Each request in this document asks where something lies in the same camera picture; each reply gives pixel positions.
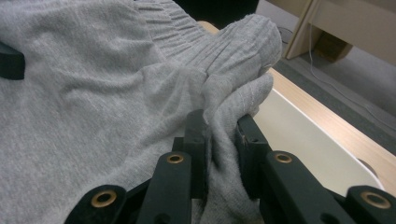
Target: gray fabric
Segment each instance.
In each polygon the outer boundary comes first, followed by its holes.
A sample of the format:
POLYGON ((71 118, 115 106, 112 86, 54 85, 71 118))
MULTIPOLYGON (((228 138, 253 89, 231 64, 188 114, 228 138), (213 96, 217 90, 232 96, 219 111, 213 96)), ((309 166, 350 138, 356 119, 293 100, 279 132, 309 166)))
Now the gray fabric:
POLYGON ((26 58, 25 80, 0 79, 0 223, 63 223, 90 189, 139 185, 198 108, 214 142, 194 222, 260 222, 233 130, 272 88, 267 19, 209 35, 168 0, 12 1, 0 41, 26 58))

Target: black plastic part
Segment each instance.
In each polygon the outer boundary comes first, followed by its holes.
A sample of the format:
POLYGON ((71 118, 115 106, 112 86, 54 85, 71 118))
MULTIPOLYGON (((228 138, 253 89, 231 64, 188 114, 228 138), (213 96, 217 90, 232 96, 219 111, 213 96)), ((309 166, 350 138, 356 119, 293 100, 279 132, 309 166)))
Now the black plastic part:
POLYGON ((260 163, 272 151, 253 117, 245 115, 238 120, 235 130, 235 146, 239 155, 242 183, 251 199, 261 196, 260 163))
POLYGON ((65 224, 116 223, 120 210, 125 203, 125 196, 125 189, 118 186, 103 185, 92 189, 81 198, 65 224))
POLYGON ((0 77, 24 79, 25 60, 22 53, 0 42, 0 77))
POLYGON ((149 188, 150 180, 140 184, 126 193, 126 202, 122 207, 117 224, 135 224, 140 212, 140 207, 149 188))
POLYGON ((137 223, 191 223, 189 154, 170 152, 159 158, 137 223))
POLYGON ((262 172, 287 215, 287 223, 355 223, 301 161, 289 152, 269 152, 262 172))
POLYGON ((357 223, 396 223, 396 198, 381 189, 352 187, 347 192, 344 207, 357 223))
POLYGON ((183 138, 182 151, 191 155, 192 180, 191 197, 203 199, 207 193, 206 187, 206 125, 203 118, 204 111, 195 110, 190 112, 186 120, 186 130, 183 138))

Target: gray floor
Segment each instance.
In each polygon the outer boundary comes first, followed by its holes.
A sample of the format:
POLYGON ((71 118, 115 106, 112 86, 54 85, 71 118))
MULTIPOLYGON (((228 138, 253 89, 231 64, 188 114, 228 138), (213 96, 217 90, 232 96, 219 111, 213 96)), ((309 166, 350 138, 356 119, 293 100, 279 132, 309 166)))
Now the gray floor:
MULTIPOLYGON (((283 31, 283 41, 288 42, 290 34, 283 28, 292 31, 298 18, 264 0, 260 1, 256 13, 271 18, 283 31)), ((315 53, 312 53, 312 61, 308 53, 292 60, 282 60, 396 138, 395 65, 356 47, 336 63, 329 63, 315 53)))

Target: brass insert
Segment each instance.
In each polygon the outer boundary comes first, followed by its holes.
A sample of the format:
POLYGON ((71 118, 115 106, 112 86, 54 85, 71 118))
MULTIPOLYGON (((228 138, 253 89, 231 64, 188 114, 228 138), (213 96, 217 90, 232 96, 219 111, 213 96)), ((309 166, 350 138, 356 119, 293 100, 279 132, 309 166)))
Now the brass insert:
POLYGON ((292 159, 290 156, 288 156, 288 155, 286 155, 286 154, 283 154, 283 153, 277 153, 277 154, 275 155, 275 159, 276 159, 277 161, 283 162, 283 163, 289 163, 289 162, 292 162, 292 161, 293 161, 293 159, 292 159))
POLYGON ((388 209, 391 207, 390 201, 388 201, 388 199, 382 197, 381 195, 379 195, 377 193, 373 193, 370 191, 364 191, 361 193, 361 197, 363 198, 363 200, 365 202, 367 202, 368 204, 370 204, 374 207, 381 208, 381 209, 388 209))
POLYGON ((181 156, 181 155, 170 155, 170 156, 168 156, 168 158, 166 159, 169 163, 173 163, 173 164, 176 164, 176 163, 180 163, 180 162, 183 162, 184 161, 184 158, 183 158, 183 156, 181 156))
POLYGON ((92 197, 91 205, 96 208, 106 207, 116 201, 117 194, 112 189, 101 191, 92 197))

